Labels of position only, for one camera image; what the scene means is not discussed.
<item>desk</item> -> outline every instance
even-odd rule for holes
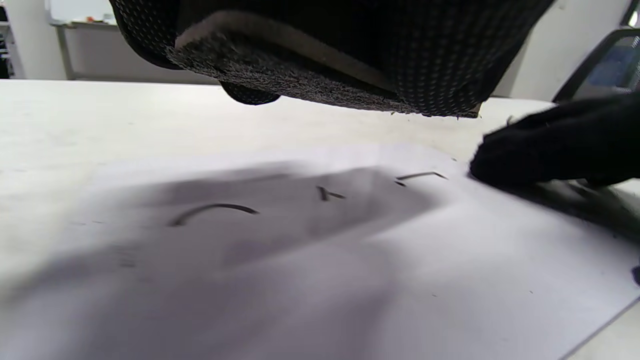
[[[358,111],[281,98],[245,106],[218,86],[3,81],[0,105],[0,324],[16,286],[43,265],[79,190],[112,161],[231,151],[408,142],[468,161],[483,133],[542,101],[490,99],[478,119]],[[638,190],[637,183],[623,185]],[[572,359],[636,359],[640,306]]]

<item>finger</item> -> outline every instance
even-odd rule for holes
[[[599,124],[582,118],[543,129],[513,131],[482,144],[470,171],[493,184],[531,184],[606,174],[609,140]]]
[[[611,185],[615,185],[618,183],[622,183],[624,181],[627,181],[629,179],[633,178],[633,176],[628,176],[628,175],[604,175],[604,176],[592,176],[592,177],[588,177],[585,180],[587,181],[587,184],[589,185],[589,187],[592,188],[603,188],[606,186],[611,186]]]

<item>white paper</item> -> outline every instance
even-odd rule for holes
[[[110,165],[0,357],[558,359],[640,295],[636,247],[465,172],[411,145]],[[208,204],[257,214],[171,226]]]

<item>gloved hand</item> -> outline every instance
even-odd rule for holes
[[[640,92],[563,104],[485,135],[470,171],[499,186],[640,177]]]

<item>handwritten mark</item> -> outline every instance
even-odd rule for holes
[[[316,186],[316,188],[320,192],[320,200],[322,201],[329,201],[329,196],[337,197],[338,199],[346,199],[346,196],[340,195],[339,193],[332,193],[322,186]]]
[[[204,205],[204,206],[199,206],[195,209],[191,209],[189,211],[186,211],[182,214],[180,214],[177,218],[175,218],[175,220],[171,221],[169,223],[169,226],[172,227],[177,227],[177,226],[185,226],[187,224],[187,220],[203,211],[207,211],[210,209],[216,209],[216,208],[227,208],[227,209],[234,209],[234,210],[239,210],[239,211],[244,211],[247,214],[252,214],[252,215],[256,215],[259,214],[258,211],[255,211],[252,208],[247,208],[246,206],[242,206],[242,205],[235,205],[235,204],[211,204],[211,205]]]
[[[438,172],[435,171],[427,171],[427,172],[419,172],[417,174],[411,174],[411,175],[405,175],[405,176],[399,176],[396,178],[396,184],[400,185],[400,186],[405,186],[406,184],[402,183],[402,180],[408,180],[408,179],[413,179],[414,177],[420,177],[420,176],[431,176],[431,175],[435,175],[437,177],[441,177],[442,179],[445,180],[449,180],[446,176],[439,174]]]

